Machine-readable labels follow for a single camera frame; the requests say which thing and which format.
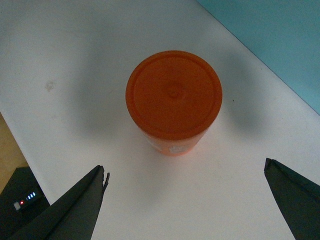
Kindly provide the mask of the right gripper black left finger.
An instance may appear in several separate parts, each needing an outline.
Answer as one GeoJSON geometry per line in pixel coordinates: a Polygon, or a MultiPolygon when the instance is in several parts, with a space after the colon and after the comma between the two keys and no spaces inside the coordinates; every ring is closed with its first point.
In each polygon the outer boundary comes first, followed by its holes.
{"type": "Polygon", "coordinates": [[[10,240],[90,240],[109,184],[97,165],[10,240]]]}

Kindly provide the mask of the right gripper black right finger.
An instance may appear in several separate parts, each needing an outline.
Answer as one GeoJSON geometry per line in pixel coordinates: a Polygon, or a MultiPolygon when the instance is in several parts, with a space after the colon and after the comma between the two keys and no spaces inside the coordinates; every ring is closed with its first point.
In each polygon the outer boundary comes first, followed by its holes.
{"type": "Polygon", "coordinates": [[[267,158],[264,176],[296,240],[320,238],[320,186],[275,159],[267,158]]]}

